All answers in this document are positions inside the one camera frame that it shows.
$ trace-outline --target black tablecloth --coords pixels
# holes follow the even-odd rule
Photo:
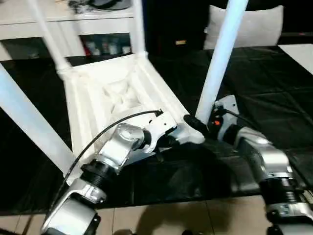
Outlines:
[[[179,59],[149,59],[186,109],[194,114],[212,51]],[[73,65],[107,57],[72,57]],[[62,81],[50,59],[2,63],[70,147]],[[299,174],[313,185],[313,76],[278,47],[234,49],[219,97],[235,94],[242,115],[286,151]],[[61,172],[2,111],[1,214],[45,212]],[[247,163],[227,144],[184,144],[127,166],[102,207],[203,200],[258,194]]]

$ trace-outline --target silver robot arm segment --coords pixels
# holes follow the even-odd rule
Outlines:
[[[313,212],[286,154],[262,133],[225,118],[227,113],[218,102],[208,125],[192,116],[184,116],[184,120],[207,139],[232,145],[247,161],[266,204],[267,219],[273,224],[268,235],[313,235]]]
[[[74,180],[48,215],[42,234],[94,235],[101,220],[94,208],[106,201],[129,153],[137,149],[153,152],[159,138],[176,126],[167,112],[143,129],[126,123],[117,125],[111,138],[90,163],[82,166],[81,177]]]

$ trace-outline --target black cable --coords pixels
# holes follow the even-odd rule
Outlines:
[[[236,114],[236,113],[234,113],[233,111],[230,111],[230,110],[227,110],[227,109],[225,109],[225,111],[226,111],[226,113],[231,114],[231,115],[233,115],[233,116],[235,116],[235,117],[241,119],[242,121],[246,122],[246,123],[249,124],[251,127],[253,127],[255,130],[258,130],[258,128],[256,127],[256,125],[255,125],[252,121],[250,121],[249,119],[247,119],[247,118],[241,116],[240,114]]]
[[[60,193],[61,193],[61,191],[62,191],[62,189],[63,189],[63,187],[64,187],[66,181],[68,180],[69,175],[72,173],[73,169],[75,168],[75,166],[77,165],[77,163],[79,162],[79,160],[81,159],[81,157],[83,156],[83,154],[87,151],[87,149],[89,149],[89,147],[90,147],[97,139],[99,139],[99,138],[100,138],[105,132],[107,132],[109,129],[111,129],[112,127],[116,126],[117,124],[119,124],[119,123],[121,123],[121,122],[123,122],[123,121],[125,121],[125,120],[128,120],[128,119],[130,119],[130,118],[134,118],[134,117],[139,116],[139,115],[151,114],[151,113],[155,113],[156,115],[159,115],[159,114],[162,113],[162,111],[160,111],[160,110],[151,110],[151,111],[144,111],[144,112],[140,112],[140,113],[136,113],[136,114],[129,115],[129,116],[127,116],[127,117],[124,117],[124,118],[122,118],[122,119],[120,119],[120,120],[118,120],[118,121],[112,123],[111,125],[109,125],[108,127],[106,127],[103,131],[101,131],[95,138],[93,138],[93,139],[89,142],[89,144],[87,144],[87,146],[83,149],[83,151],[81,151],[81,153],[77,156],[77,158],[74,160],[74,162],[73,162],[72,165],[70,166],[70,168],[69,168],[69,170],[68,170],[68,172],[67,172],[65,178],[64,178],[63,181],[62,181],[61,186],[59,187],[59,190],[58,190],[57,194],[55,195],[55,197],[54,197],[54,199],[53,199],[53,201],[52,201],[52,203],[51,203],[51,206],[50,206],[50,208],[49,208],[49,210],[48,210],[47,216],[50,214],[52,208],[54,207],[56,201],[58,200],[59,195],[60,195]]]

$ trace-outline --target white cushion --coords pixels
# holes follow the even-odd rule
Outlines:
[[[283,26],[283,6],[269,10],[246,11],[235,47],[272,46],[277,44]],[[226,14],[225,9],[210,6],[204,49],[213,49]]]

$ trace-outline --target tiled floor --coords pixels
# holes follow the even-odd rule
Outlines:
[[[204,235],[265,235],[270,226],[259,196],[104,209],[98,213],[98,235],[125,235],[126,230],[138,235],[181,235],[186,229]],[[43,220],[44,215],[0,217],[0,228],[39,235]]]

